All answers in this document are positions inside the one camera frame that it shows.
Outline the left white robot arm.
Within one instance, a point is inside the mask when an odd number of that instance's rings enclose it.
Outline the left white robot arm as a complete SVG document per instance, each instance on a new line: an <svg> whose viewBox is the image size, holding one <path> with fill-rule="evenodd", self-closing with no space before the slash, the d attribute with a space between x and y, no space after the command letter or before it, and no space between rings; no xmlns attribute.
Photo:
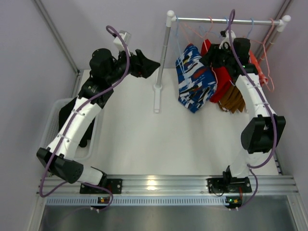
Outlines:
<svg viewBox="0 0 308 231"><path fill-rule="evenodd" d="M159 67L160 63L146 58L139 49L129 57L121 51L117 58L105 48L94 51L90 60L90 77L78 96L60 112L59 133L46 148L39 148L37 151L42 165L68 183L103 183L106 178L104 172L85 167L75 160L77 148L91 139L94 119L114 92L106 92L106 89L122 76L148 78Z"/></svg>

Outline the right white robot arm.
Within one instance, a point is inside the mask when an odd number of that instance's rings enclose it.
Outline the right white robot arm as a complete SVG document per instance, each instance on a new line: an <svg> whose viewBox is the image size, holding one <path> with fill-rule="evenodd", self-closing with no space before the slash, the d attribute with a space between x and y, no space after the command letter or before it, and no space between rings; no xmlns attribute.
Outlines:
<svg viewBox="0 0 308 231"><path fill-rule="evenodd" d="M220 44L208 40L203 45L201 63L215 70L223 68L241 94L249 123L241 133L242 149L222 177L208 181L210 192L222 189L226 193L252 191L249 172L265 166L272 156L286 125L284 116L278 116L262 89L260 70L250 51L247 38L226 39Z"/></svg>

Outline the pink hanger with red garment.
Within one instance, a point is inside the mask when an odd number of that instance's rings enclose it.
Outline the pink hanger with red garment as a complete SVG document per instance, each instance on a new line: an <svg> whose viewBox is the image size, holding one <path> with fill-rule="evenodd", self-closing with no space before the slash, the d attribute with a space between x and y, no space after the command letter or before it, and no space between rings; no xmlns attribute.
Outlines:
<svg viewBox="0 0 308 231"><path fill-rule="evenodd" d="M228 26L229 26L229 20L225 17L224 19L221 19L220 22L218 22L217 19L213 19L212 17L208 16L208 19L209 19L209 23L210 23L210 28L209 29L205 29L203 26L199 26L200 29L203 30L203 35L202 35L202 38L203 40L205 40L208 36L209 33L212 33L214 34L217 38L220 38L221 35L218 35L216 32L212 32L212 29L213 29L213 26L214 26L214 23L219 23L219 24L224 24L226 23L227 24L227 28L226 30L228 29Z"/></svg>

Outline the light blue wire hanger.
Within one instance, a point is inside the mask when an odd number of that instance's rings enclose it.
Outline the light blue wire hanger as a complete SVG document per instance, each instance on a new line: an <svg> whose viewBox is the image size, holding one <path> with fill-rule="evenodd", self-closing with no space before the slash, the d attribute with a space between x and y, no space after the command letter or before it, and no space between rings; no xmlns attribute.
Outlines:
<svg viewBox="0 0 308 231"><path fill-rule="evenodd" d="M177 16L175 16L175 22L176 22L176 29L175 29L175 32L174 32L174 37L175 37L176 44L177 44L178 51L179 51L178 63L179 63L180 69L182 71L183 78L186 80L186 72L184 70L183 61L181 59L181 55L183 54L183 52L181 51L181 48L180 48L180 42L179 42L179 20L178 20Z"/></svg>

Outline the black trousers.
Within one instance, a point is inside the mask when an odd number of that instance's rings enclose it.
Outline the black trousers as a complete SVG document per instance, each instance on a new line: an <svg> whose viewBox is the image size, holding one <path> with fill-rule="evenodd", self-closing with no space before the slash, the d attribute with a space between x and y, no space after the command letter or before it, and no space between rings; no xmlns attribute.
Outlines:
<svg viewBox="0 0 308 231"><path fill-rule="evenodd" d="M76 97L73 98L69 103L67 103L64 107L61 108L61 110L59 112L59 119L58 119L58 125L59 125L58 131L60 131L62 129L63 125L65 124L66 120L68 119L71 111L73 110L73 108L75 106L76 99L77 99ZM94 128L94 122L95 122L95 119L92 120L92 122L88 126L86 132L84 133L84 135L83 135L83 137L82 137L82 139L79 143L79 147L85 148L88 144L88 141L91 140L92 132L93 132L93 128Z"/></svg>

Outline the red garment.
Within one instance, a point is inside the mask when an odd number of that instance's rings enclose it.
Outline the red garment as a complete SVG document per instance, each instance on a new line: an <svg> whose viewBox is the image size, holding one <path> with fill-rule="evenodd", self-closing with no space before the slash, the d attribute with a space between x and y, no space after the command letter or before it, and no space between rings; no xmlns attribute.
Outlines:
<svg viewBox="0 0 308 231"><path fill-rule="evenodd" d="M202 48L201 48L201 56L207 54L211 46L211 42L209 39L205 39ZM212 103L217 103L224 96L224 94L229 90L231 86L231 77L225 67L214 68L211 67L212 74L216 78L217 81L217 89L213 96L210 98Z"/></svg>

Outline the blue white patterned shorts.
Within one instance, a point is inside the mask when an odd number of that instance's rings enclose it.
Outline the blue white patterned shorts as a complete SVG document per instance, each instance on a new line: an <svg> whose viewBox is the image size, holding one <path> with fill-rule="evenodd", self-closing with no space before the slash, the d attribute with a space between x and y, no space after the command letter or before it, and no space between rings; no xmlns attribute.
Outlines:
<svg viewBox="0 0 308 231"><path fill-rule="evenodd" d="M217 78L210 67L200 62L201 58L198 48L190 43L175 62L178 101L192 113L196 113L211 99L218 86Z"/></svg>

